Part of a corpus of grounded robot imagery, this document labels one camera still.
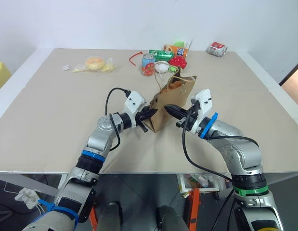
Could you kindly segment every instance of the brown paper bag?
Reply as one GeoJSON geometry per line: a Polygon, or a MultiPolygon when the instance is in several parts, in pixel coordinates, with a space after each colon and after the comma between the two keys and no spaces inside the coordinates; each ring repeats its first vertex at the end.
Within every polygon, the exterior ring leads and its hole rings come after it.
{"type": "Polygon", "coordinates": [[[167,104],[175,104],[177,106],[183,107],[186,104],[188,96],[193,89],[197,76],[181,77],[180,74],[181,69],[179,68],[177,72],[169,79],[168,83],[161,89],[161,91],[163,89],[169,88],[169,84],[178,80],[182,82],[180,87],[164,93],[161,93],[160,91],[150,102],[150,109],[156,108],[158,110],[150,119],[144,121],[144,123],[155,133],[160,131],[171,117],[165,110],[164,106],[167,104]]]}

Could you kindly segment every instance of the red string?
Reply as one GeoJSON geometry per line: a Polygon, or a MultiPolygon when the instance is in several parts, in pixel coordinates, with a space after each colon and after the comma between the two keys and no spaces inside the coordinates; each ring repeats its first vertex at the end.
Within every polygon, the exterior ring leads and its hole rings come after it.
{"type": "Polygon", "coordinates": [[[133,57],[135,57],[136,55],[139,55],[139,54],[143,54],[143,52],[142,51],[141,52],[138,52],[137,54],[134,54],[132,57],[129,58],[130,63],[133,64],[134,66],[136,66],[136,64],[133,63],[130,59],[133,58],[133,57]]]}

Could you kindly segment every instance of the white table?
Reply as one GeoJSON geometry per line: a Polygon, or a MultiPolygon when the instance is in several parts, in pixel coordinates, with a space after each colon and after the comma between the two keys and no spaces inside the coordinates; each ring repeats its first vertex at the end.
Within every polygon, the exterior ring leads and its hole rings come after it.
{"type": "MultiPolygon", "coordinates": [[[[37,50],[0,90],[0,173],[69,172],[103,115],[112,87],[136,90],[150,101],[158,86],[153,77],[141,75],[139,65],[128,62],[137,52],[37,50]],[[61,69],[93,55],[114,58],[117,69],[107,74],[61,69]]],[[[140,64],[141,57],[133,61],[140,64]]],[[[265,172],[298,171],[298,106],[249,54],[228,52],[218,58],[190,51],[187,62],[182,76],[197,75],[191,94],[211,89],[212,113],[219,112],[220,120],[260,144],[265,172]]],[[[114,93],[109,111],[121,112],[124,100],[121,92],[114,93]]],[[[189,133],[186,139],[196,163],[227,172],[221,155],[208,143],[189,133]]],[[[121,146],[109,154],[102,169],[102,173],[198,171],[182,153],[181,130],[174,119],[157,134],[143,134],[139,128],[122,133],[121,146]]]]}

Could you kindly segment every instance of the strawberry toy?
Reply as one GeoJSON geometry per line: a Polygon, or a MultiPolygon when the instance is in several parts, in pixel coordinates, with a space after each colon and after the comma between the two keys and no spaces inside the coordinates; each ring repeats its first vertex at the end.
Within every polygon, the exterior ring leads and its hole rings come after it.
{"type": "Polygon", "coordinates": [[[184,69],[187,65],[187,62],[183,56],[175,56],[171,58],[168,63],[173,66],[180,66],[182,69],[184,69]]]}

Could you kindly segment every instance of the green can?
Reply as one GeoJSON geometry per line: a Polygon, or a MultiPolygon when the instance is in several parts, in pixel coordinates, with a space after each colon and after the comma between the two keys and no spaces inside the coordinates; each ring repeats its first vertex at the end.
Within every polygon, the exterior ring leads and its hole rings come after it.
{"type": "Polygon", "coordinates": [[[149,50],[149,54],[152,54],[155,61],[169,61],[173,57],[172,51],[159,51],[159,50],[149,50]]]}

